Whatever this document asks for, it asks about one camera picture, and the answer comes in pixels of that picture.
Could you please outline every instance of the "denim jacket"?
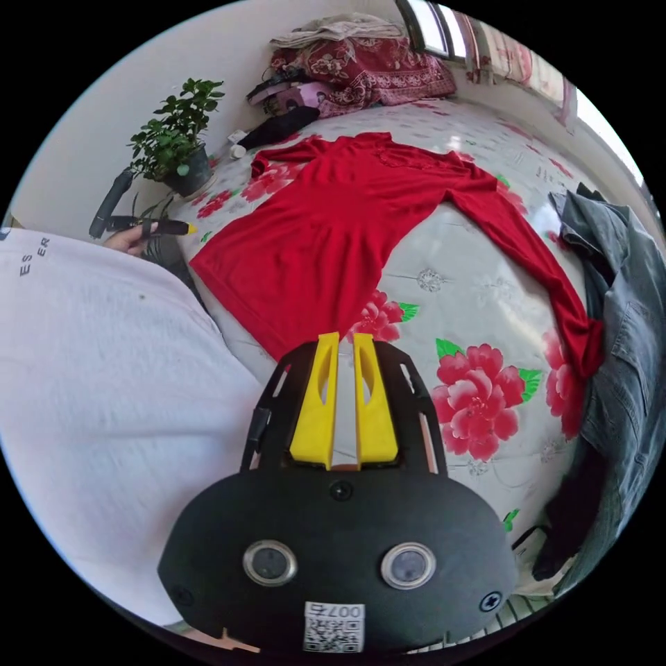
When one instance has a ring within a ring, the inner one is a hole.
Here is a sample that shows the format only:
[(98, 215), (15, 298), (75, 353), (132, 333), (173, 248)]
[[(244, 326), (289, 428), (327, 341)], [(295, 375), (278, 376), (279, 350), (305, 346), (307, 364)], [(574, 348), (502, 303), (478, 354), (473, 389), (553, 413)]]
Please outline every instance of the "denim jacket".
[[(605, 345), (580, 429), (583, 450), (591, 447), (604, 460), (601, 501), (572, 567), (555, 588), (559, 596), (591, 573), (616, 541), (664, 448), (666, 262), (627, 206), (609, 204), (583, 185), (576, 194), (551, 194), (551, 200), (562, 238), (583, 261), (588, 313), (603, 319)], [(586, 480), (580, 480), (582, 487)]]

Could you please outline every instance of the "red long-sleeve dress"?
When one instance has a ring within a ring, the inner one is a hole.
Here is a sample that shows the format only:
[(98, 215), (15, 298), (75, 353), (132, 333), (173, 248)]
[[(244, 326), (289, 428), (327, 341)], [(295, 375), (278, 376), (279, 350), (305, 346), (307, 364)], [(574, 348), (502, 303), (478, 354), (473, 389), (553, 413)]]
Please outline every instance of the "red long-sleeve dress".
[(321, 333), (344, 335), (393, 248), (448, 201), (546, 288), (572, 366), (582, 378), (596, 372), (601, 322), (588, 318), (554, 256), (491, 174), (456, 153), (396, 144), (388, 132), (261, 151), (253, 178), (268, 160), (308, 164), (290, 185), (219, 231), (191, 266), (273, 358)]

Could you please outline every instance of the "camera lens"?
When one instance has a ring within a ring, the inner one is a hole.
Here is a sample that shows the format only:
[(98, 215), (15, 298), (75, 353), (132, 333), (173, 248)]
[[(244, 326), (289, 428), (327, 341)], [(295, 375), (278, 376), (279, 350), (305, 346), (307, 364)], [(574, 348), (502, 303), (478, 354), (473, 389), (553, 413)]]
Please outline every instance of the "camera lens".
[(296, 575), (296, 557), (279, 541), (257, 541), (245, 551), (243, 569), (259, 585), (284, 585)]
[(396, 590), (413, 590), (425, 585), (436, 568), (430, 548), (420, 543), (401, 543), (382, 560), (382, 578)]

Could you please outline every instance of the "white t-shirt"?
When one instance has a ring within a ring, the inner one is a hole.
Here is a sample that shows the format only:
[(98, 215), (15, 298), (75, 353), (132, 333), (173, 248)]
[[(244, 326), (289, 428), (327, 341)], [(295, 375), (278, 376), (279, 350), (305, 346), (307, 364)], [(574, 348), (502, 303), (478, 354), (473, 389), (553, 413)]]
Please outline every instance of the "white t-shirt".
[(26, 505), (86, 582), (178, 622), (162, 549), (185, 505), (238, 471), (262, 387), (159, 266), (14, 229), (0, 280), (1, 447)]

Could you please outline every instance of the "qr code sticker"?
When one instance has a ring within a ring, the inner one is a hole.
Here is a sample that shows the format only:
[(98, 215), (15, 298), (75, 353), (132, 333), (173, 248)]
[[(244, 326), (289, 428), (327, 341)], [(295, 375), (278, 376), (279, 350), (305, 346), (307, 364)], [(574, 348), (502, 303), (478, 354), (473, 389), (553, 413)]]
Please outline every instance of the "qr code sticker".
[(365, 630), (363, 604), (305, 604), (306, 652), (362, 652)]

